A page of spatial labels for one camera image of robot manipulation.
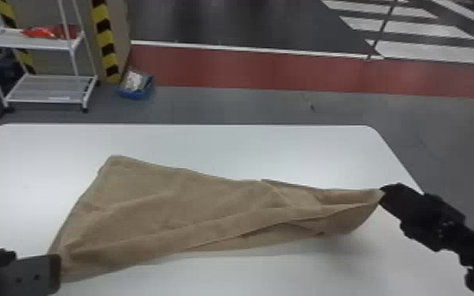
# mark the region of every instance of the towel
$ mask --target towel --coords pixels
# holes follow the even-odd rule
[[[194,250],[267,246],[360,226],[383,192],[232,180],[112,156],[57,233],[63,281]]]

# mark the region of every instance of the red object on shelf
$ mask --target red object on shelf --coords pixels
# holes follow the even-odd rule
[[[68,25],[68,34],[70,39],[77,38],[78,32],[79,26],[74,24]],[[66,39],[65,28],[62,24],[30,27],[22,30],[22,34],[33,38]]]

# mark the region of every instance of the yellow and black striped pillar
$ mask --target yellow and black striped pillar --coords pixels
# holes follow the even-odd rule
[[[101,51],[102,65],[106,72],[106,80],[110,83],[119,83],[120,67],[117,64],[112,24],[106,0],[92,0],[92,19],[98,37],[98,46]]]
[[[7,0],[0,0],[0,17],[3,19],[4,24],[8,28],[16,28],[17,21],[15,18],[15,13],[13,8],[7,2]],[[18,60],[26,67],[30,74],[36,74],[35,64],[33,63],[33,57],[27,50],[17,49],[17,58]]]

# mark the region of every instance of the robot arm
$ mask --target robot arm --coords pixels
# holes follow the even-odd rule
[[[17,260],[15,252],[0,249],[0,296],[45,296],[61,287],[58,255]]]
[[[465,215],[437,195],[419,194],[403,184],[387,185],[380,205],[400,221],[405,236],[438,252],[455,252],[467,268],[466,286],[474,291],[474,231]]]

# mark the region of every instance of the white line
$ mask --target white line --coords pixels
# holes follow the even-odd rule
[[[160,41],[144,41],[132,40],[132,45],[147,45],[159,47],[176,47],[176,48],[193,48],[199,50],[226,50],[226,51],[242,51],[250,53],[265,53],[265,54],[292,54],[312,57],[352,57],[364,59],[367,54],[349,54],[349,53],[331,53],[327,51],[308,51],[308,50],[277,50],[273,48],[254,48],[242,46],[222,46],[222,45],[207,45],[207,44],[193,44],[193,43],[166,43]],[[373,56],[376,60],[381,60],[380,55]]]
[[[459,13],[461,14],[462,16],[464,17],[468,17],[469,19],[471,20],[474,20],[474,11],[468,9],[468,8],[465,8],[463,6],[460,6],[452,1],[448,1],[448,0],[432,0],[433,2],[441,5],[441,6],[445,6],[447,9],[450,9],[452,11],[454,11],[455,13]]]
[[[393,2],[394,0],[378,0],[378,1],[387,1],[387,2]],[[398,0],[399,3],[408,3],[406,0]]]
[[[474,64],[474,48],[380,41],[376,50],[384,57]]]
[[[361,31],[379,31],[383,23],[383,20],[373,20],[359,17],[340,18],[353,29]],[[474,39],[474,36],[471,36],[452,26],[444,26],[441,24],[419,24],[394,20],[387,22],[385,32]]]
[[[378,4],[360,4],[360,3],[355,3],[355,2],[344,2],[344,1],[336,1],[336,0],[322,0],[322,2],[326,6],[328,6],[330,9],[359,11],[363,13],[386,14],[390,8],[390,6],[382,6]],[[437,18],[435,15],[423,9],[412,8],[412,7],[399,7],[399,6],[396,6],[393,9],[393,15],[407,16],[407,17]]]

